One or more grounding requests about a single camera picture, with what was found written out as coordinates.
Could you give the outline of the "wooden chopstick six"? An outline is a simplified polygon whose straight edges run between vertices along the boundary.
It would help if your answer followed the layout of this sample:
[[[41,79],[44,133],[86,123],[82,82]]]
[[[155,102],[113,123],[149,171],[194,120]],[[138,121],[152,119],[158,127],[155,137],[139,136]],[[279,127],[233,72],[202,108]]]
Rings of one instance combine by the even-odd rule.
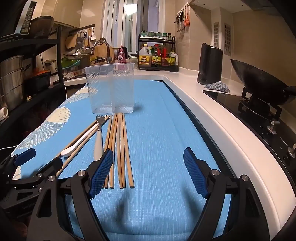
[[[120,162],[121,162],[121,180],[122,187],[125,188],[125,145],[124,145],[124,135],[123,135],[123,114],[119,114],[119,130],[120,130]]]

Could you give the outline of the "wooden chopstick five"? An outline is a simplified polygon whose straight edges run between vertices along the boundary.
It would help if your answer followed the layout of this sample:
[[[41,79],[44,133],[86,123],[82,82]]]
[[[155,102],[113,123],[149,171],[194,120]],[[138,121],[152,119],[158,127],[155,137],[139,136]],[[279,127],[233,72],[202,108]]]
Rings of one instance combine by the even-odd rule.
[[[117,114],[117,130],[116,130],[116,145],[117,145],[117,170],[119,188],[123,189],[122,173],[121,173],[121,154],[120,154],[120,114]]]

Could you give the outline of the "black condiment rack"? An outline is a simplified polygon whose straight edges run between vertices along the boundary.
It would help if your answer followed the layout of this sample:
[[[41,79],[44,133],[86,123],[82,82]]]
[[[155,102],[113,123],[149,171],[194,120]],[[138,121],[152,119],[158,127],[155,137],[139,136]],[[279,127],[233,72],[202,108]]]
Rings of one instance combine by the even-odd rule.
[[[176,39],[165,36],[138,36],[137,68],[149,71],[179,71]]]

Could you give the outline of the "blue white dish cloth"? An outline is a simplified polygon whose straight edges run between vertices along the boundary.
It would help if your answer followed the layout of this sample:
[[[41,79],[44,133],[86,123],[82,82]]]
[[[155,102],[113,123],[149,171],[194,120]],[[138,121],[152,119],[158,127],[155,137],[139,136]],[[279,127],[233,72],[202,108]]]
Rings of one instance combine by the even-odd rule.
[[[207,84],[205,86],[206,89],[210,89],[210,90],[216,90],[216,91],[220,91],[223,93],[229,93],[230,89],[227,86],[227,84],[222,83],[221,81],[215,82],[215,83],[210,83]]]

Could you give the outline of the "white hanging ladle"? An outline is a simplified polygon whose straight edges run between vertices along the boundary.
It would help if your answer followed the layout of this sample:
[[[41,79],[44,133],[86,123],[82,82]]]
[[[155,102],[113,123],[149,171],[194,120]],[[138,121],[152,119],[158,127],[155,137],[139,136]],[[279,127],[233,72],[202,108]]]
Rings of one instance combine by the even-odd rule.
[[[95,33],[94,33],[94,26],[91,27],[90,40],[91,40],[91,41],[95,41],[95,40],[96,40],[96,35],[95,35]]]

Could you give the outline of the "microwave oven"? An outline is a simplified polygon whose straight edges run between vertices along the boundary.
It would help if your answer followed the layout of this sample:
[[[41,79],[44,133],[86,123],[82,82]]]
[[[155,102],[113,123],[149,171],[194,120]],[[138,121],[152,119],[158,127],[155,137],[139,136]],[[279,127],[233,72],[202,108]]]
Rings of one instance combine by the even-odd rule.
[[[1,1],[1,38],[28,34],[36,1]]]

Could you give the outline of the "wooden chopstick seven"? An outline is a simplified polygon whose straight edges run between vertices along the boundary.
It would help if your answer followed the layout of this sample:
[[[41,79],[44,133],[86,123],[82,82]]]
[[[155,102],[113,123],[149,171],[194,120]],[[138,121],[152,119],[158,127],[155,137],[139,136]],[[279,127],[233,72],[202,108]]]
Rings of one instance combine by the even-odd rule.
[[[128,146],[127,130],[126,130],[126,122],[125,122],[124,114],[122,115],[122,119],[123,119],[123,137],[124,137],[125,159],[126,159],[126,165],[127,165],[128,182],[129,182],[129,187],[134,188],[132,166],[130,162],[130,150]]]

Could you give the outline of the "wooden cutting board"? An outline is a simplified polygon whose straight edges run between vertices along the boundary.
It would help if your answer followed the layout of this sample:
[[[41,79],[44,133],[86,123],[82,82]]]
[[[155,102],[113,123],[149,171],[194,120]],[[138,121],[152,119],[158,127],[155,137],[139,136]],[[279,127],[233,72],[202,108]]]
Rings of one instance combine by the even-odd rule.
[[[94,54],[90,55],[90,65],[106,64],[106,59],[109,59],[109,63],[114,63],[114,49],[106,44],[98,44],[95,47]]]

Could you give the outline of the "black shelving rack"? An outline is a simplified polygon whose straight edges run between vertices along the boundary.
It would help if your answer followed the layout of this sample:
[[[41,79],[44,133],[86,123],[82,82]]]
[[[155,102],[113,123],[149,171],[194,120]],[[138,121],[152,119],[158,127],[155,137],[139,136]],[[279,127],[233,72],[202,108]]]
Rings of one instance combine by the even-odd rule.
[[[46,39],[12,39],[1,42],[1,62],[17,55],[23,55],[23,81],[39,71],[50,71],[50,86],[33,96],[25,97],[8,116],[1,120],[1,141],[22,140],[39,126],[63,101],[66,88],[61,66],[61,27],[53,32],[56,37]],[[37,66],[37,59],[49,49],[56,49],[57,70],[46,70],[45,63]]]

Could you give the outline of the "wooden chopstick two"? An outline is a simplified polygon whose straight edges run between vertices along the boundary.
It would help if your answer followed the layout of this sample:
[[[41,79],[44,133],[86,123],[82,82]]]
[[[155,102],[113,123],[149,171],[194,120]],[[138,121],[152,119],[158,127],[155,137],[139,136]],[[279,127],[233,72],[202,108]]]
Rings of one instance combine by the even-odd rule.
[[[57,172],[57,174],[56,174],[57,177],[59,177],[61,175],[61,173],[64,171],[64,169],[69,165],[69,163],[72,161],[72,159],[78,154],[78,152],[83,148],[83,146],[93,136],[93,134],[97,131],[97,129],[98,129],[98,126],[82,141],[81,144],[78,145],[78,147],[74,150],[74,152],[69,157],[67,157],[67,160],[63,163],[61,170]]]

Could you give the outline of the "steel stock pot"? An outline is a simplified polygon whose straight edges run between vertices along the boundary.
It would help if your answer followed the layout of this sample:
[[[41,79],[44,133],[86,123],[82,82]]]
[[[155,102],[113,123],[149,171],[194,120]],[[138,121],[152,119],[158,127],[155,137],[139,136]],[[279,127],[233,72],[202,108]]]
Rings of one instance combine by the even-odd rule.
[[[1,62],[1,103],[12,111],[22,100],[23,55],[17,55]]]

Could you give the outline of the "wooden chopstick four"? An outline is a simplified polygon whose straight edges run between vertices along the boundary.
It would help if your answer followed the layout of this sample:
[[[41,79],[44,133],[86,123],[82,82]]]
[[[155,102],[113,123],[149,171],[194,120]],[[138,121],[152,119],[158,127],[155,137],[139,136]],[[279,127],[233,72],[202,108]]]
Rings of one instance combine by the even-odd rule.
[[[112,150],[114,157],[115,157],[115,140],[116,140],[117,119],[118,119],[118,114],[115,114],[114,115],[114,122],[113,122],[113,126],[112,126],[112,142],[110,144],[110,149]],[[110,172],[109,172],[109,187],[111,189],[114,188],[114,157],[112,159],[112,165],[111,165]]]

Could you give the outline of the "wooden chopstick three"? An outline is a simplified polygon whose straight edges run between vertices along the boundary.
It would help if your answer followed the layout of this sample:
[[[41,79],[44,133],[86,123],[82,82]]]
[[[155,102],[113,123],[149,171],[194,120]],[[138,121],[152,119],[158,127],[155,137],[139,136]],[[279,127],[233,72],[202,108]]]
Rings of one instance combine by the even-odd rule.
[[[112,118],[113,118],[113,115],[111,114],[108,119],[108,128],[107,128],[104,150],[107,150],[109,148],[109,141],[110,141],[111,129],[112,129]],[[107,175],[105,182],[104,182],[104,188],[106,188],[106,189],[108,188],[108,175]]]

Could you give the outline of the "white handled metal fork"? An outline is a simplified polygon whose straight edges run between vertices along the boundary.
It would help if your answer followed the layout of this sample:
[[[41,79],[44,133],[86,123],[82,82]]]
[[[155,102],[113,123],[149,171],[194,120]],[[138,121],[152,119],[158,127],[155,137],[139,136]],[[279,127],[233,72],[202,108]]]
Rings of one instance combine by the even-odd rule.
[[[94,160],[97,161],[103,155],[103,140],[102,140],[102,130],[101,127],[109,119],[109,115],[97,115],[96,121],[98,125],[95,146],[94,146]]]

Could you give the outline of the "hanging utensil set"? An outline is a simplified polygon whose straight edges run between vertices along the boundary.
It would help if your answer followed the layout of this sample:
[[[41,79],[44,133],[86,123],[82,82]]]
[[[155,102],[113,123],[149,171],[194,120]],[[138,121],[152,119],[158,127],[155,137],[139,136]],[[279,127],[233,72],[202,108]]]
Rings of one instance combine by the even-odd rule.
[[[186,3],[177,13],[174,23],[177,25],[177,31],[183,31],[190,26],[189,3]]]

